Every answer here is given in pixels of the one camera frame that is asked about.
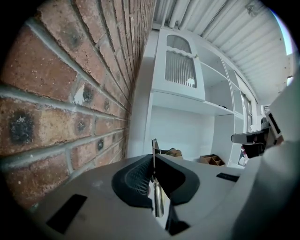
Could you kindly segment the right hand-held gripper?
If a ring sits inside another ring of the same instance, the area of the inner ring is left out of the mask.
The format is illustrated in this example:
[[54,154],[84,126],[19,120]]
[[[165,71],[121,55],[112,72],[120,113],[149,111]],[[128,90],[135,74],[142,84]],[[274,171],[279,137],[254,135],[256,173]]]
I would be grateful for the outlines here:
[[300,143],[300,82],[292,81],[269,110],[261,130],[231,136],[233,143],[245,143],[245,154],[249,159],[282,143]]

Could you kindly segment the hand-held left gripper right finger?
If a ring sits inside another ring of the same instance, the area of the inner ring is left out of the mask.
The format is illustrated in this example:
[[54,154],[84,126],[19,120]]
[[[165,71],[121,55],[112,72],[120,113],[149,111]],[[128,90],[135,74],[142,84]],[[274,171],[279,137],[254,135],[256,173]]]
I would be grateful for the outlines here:
[[159,154],[155,155],[155,176],[170,200],[165,230],[176,235],[190,225],[180,220],[175,207],[188,203],[193,198],[200,186],[199,177],[193,171]]

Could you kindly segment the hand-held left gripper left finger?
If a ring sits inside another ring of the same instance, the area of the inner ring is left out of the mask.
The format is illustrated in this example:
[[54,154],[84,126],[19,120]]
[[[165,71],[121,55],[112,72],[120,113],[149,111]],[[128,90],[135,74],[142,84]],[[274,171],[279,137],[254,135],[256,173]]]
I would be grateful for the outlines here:
[[117,171],[112,177],[112,189],[127,205],[151,208],[148,197],[149,183],[154,171],[153,155],[138,157],[138,160]]

